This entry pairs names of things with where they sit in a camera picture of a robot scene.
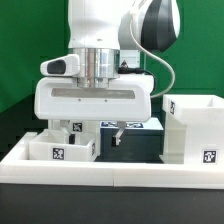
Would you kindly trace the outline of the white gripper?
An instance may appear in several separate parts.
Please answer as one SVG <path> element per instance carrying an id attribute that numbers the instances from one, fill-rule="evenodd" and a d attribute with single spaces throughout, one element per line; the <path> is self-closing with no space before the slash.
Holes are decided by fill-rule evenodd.
<path id="1" fill-rule="evenodd" d="M 150 75 L 121 75 L 109 87 L 79 88 L 75 78 L 46 77 L 36 87 L 34 111 L 39 119 L 62 120 L 66 144 L 75 143 L 75 134 L 67 120 L 118 121 L 114 145 L 126 129 L 125 122 L 145 122 L 151 117 L 150 93 L 154 79 Z"/>

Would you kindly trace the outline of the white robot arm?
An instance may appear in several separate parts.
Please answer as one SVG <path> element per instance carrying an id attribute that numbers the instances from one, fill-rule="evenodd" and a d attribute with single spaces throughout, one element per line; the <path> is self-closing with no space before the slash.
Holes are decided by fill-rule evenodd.
<path id="1" fill-rule="evenodd" d="M 166 62 L 156 51 L 178 38 L 177 0 L 69 0 L 69 53 L 43 62 L 35 114 L 63 144 L 75 144 L 83 132 L 77 122 L 127 122 L 151 117 L 151 75 L 120 60 L 123 50 L 140 50 Z"/>

